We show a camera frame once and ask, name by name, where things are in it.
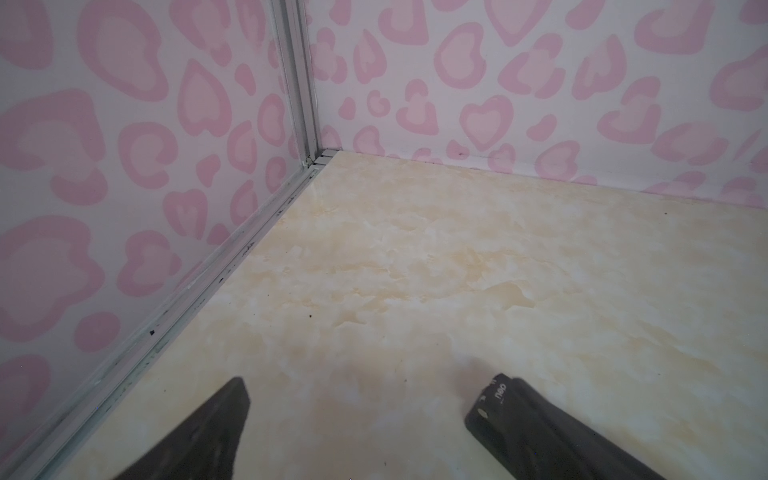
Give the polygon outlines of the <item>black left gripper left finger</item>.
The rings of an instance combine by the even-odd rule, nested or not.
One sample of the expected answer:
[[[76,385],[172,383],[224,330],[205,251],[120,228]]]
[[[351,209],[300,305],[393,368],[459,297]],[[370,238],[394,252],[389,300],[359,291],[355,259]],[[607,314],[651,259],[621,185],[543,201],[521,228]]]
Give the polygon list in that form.
[[[249,408],[244,380],[230,379],[116,478],[231,479]]]

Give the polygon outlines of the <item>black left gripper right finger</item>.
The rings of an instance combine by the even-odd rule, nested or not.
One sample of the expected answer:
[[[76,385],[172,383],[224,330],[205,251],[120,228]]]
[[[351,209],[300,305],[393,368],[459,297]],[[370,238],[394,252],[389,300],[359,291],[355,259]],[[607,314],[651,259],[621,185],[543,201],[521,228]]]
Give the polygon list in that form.
[[[468,431],[516,479],[659,479],[660,474],[521,378],[496,375],[465,416]]]

